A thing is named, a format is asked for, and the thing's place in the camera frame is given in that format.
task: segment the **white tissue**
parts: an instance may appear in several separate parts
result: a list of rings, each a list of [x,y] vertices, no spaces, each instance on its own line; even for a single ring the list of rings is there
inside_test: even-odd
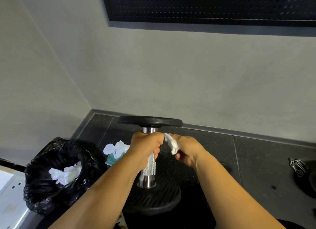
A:
[[[168,143],[169,147],[171,148],[172,155],[175,155],[179,150],[179,146],[176,140],[172,138],[168,133],[163,133],[165,135],[165,141]]]
[[[109,155],[109,154],[113,154],[114,158],[119,158],[122,153],[127,152],[127,150],[129,149],[129,145],[124,144],[122,141],[119,141],[115,144],[115,146],[110,143],[108,145],[105,146],[105,148],[103,149],[103,153],[105,155]]]
[[[81,162],[78,162],[70,167],[65,167],[64,171],[51,168],[48,172],[52,176],[52,180],[57,180],[56,184],[60,183],[65,186],[68,183],[73,182],[73,180],[75,180],[75,178],[77,178],[80,175]]]

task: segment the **perforated metal panel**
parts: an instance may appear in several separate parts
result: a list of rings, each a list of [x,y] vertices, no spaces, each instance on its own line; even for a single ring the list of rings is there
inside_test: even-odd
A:
[[[316,0],[104,0],[111,21],[316,26]]]

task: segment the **teal cloth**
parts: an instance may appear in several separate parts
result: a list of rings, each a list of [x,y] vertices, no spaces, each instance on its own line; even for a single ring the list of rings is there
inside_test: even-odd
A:
[[[117,160],[119,160],[123,155],[125,154],[125,152],[122,153],[122,155],[119,158],[114,158],[113,153],[109,154],[107,156],[107,160],[105,162],[105,164],[112,166]]]

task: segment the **dumbbell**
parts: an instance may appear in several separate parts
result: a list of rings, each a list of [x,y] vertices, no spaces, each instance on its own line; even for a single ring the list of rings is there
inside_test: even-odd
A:
[[[146,134],[157,132],[162,126],[183,126],[179,119],[152,116],[121,116],[118,123],[139,125]],[[124,206],[128,213],[160,214],[172,210],[181,198],[180,187],[174,181],[156,176],[154,153],[148,157],[147,166],[141,171],[136,187],[132,187]]]

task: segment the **hand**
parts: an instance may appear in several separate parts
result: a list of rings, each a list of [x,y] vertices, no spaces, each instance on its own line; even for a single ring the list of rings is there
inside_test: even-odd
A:
[[[177,141],[179,146],[179,151],[176,153],[175,158],[183,162],[188,167],[195,169],[198,156],[207,151],[193,137],[180,136],[177,134],[170,135]]]
[[[130,148],[126,152],[127,155],[136,155],[140,159],[139,171],[143,170],[147,166],[147,159],[153,152],[155,154],[155,160],[160,152],[160,145],[163,144],[163,133],[156,132],[151,134],[145,134],[142,132],[134,133],[131,141]]]

